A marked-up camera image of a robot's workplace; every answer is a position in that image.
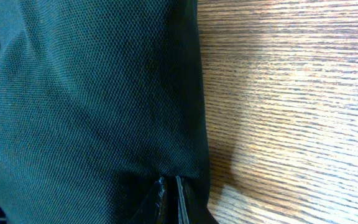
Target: garment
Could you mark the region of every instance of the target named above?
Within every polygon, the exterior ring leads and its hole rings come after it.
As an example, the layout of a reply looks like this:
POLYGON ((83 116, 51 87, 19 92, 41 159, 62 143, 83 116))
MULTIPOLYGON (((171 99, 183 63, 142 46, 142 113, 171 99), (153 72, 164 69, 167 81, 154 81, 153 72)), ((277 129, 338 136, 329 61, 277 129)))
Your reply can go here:
POLYGON ((0 207, 125 223, 160 177, 206 206, 195 0, 0 0, 0 207))

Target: wood grain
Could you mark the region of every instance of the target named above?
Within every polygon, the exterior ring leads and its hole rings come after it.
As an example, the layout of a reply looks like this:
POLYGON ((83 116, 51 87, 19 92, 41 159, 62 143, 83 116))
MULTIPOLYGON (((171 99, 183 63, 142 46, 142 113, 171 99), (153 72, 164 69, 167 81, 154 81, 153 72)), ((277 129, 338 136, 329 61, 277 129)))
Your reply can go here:
POLYGON ((358 1, 199 0, 220 223, 358 223, 358 1))

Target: knit fabric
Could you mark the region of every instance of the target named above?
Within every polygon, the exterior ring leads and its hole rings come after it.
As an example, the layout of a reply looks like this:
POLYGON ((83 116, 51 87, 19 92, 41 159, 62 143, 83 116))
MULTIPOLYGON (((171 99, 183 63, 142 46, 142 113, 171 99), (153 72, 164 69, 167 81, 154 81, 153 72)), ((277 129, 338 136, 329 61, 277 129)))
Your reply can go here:
POLYGON ((125 223, 176 175, 206 205, 196 0, 0 0, 9 223, 125 223))

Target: wooden table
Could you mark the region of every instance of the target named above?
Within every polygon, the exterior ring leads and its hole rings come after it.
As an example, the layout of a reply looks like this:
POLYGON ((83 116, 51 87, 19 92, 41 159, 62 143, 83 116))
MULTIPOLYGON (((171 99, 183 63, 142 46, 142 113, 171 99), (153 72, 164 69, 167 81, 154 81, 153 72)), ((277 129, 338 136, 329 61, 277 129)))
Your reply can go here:
POLYGON ((358 223, 358 1, 199 0, 220 223, 358 223))

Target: textured fabric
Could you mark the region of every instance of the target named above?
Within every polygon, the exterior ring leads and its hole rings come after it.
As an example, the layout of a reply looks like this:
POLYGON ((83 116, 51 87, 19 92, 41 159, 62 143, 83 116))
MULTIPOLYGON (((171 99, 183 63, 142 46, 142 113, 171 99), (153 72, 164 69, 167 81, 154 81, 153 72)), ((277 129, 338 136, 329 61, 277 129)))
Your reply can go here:
POLYGON ((195 0, 0 0, 10 223, 125 223, 176 175, 206 205, 195 0))

